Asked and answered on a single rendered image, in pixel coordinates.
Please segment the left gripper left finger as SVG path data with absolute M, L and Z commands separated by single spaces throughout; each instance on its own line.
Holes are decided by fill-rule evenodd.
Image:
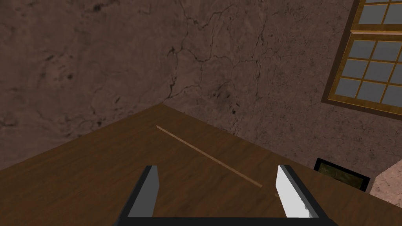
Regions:
M 128 217 L 152 217 L 159 191 L 156 165 L 146 166 L 130 196 Z

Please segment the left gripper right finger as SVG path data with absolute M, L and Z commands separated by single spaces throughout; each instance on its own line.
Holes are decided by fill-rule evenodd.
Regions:
M 275 187 L 287 218 L 319 218 L 320 206 L 290 165 L 279 165 Z

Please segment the black framed picture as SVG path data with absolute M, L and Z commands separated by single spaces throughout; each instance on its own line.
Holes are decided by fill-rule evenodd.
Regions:
M 371 179 L 370 177 L 356 173 L 350 169 L 321 158 L 317 158 L 314 165 L 314 170 L 363 192 L 366 192 Z

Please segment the brown wooden table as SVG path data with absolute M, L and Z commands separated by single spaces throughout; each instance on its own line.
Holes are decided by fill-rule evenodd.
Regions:
M 158 167 L 157 219 L 140 226 L 261 226 L 285 216 L 280 164 L 339 226 L 402 226 L 402 208 L 162 104 L 0 171 L 0 226 L 112 226 L 146 165 Z

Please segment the thin wooden stick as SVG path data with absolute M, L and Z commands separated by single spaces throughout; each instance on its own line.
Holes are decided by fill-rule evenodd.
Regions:
M 225 167 L 226 169 L 230 170 L 231 172 L 235 173 L 236 175 L 238 175 L 238 176 L 244 178 L 245 180 L 251 182 L 252 184 L 254 184 L 255 186 L 257 186 L 258 188 L 262 188 L 262 187 L 263 187 L 263 185 L 262 185 L 261 183 L 258 183 L 257 181 L 251 179 L 250 177 L 248 177 L 248 176 L 246 176 L 246 175 L 244 175 L 244 174 L 238 172 L 236 169 L 234 169 L 234 168 L 230 167 L 229 165 L 223 163 L 222 161 L 220 161 L 220 160 L 214 158 L 213 156 L 211 156 L 211 155 L 209 155 L 209 154 L 203 152 L 203 151 L 200 150 L 199 148 L 193 146 L 192 144 L 186 142 L 185 140 L 183 140 L 183 139 L 181 139 L 180 137 L 178 137 L 178 136 L 172 134 L 171 132 L 168 132 L 167 130 L 163 129 L 162 127 L 160 127 L 160 126 L 157 125 L 156 128 L 160 129 L 160 130 L 161 130 L 162 132 L 164 132 L 165 134 L 168 134 L 169 136 L 171 136 L 172 138 L 174 138 L 174 139 L 180 141 L 181 143 L 185 144 L 186 146 L 188 146 L 188 147 L 190 147 L 190 148 L 196 150 L 197 152 L 199 152 L 200 154 L 204 155 L 204 156 L 207 157 L 208 159 L 211 159 L 212 161 L 214 161 L 214 162 L 218 163 L 219 165 Z

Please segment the gold framed window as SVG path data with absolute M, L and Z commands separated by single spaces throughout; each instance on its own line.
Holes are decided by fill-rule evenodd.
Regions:
M 321 102 L 402 120 L 402 0 L 354 0 Z

